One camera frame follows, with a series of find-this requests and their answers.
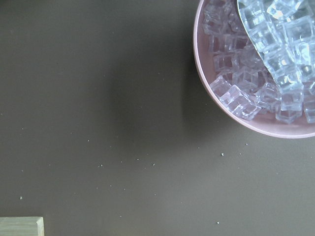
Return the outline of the wooden cutting board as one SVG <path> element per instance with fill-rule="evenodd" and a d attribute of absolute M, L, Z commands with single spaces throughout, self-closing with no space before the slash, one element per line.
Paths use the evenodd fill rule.
<path fill-rule="evenodd" d="M 1 217 L 1 236 L 44 236 L 43 217 Z"/>

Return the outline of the pink bowl of ice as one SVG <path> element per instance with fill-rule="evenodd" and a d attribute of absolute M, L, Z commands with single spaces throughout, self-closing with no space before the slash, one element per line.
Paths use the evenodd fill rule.
<path fill-rule="evenodd" d="M 193 26 L 193 52 L 196 69 L 199 78 L 207 91 L 208 95 L 213 99 L 218 107 L 228 116 L 239 124 L 264 135 L 284 138 L 284 139 L 302 139 L 315 136 L 315 124 L 307 123 L 304 116 L 298 118 L 291 124 L 285 124 L 276 120 L 271 113 L 259 114 L 253 120 L 247 121 L 233 115 L 220 100 L 215 96 L 210 88 L 216 78 L 213 66 L 213 56 L 208 52 L 208 37 L 204 33 L 202 24 L 204 20 L 204 8 L 207 2 L 201 0 L 195 15 Z"/>

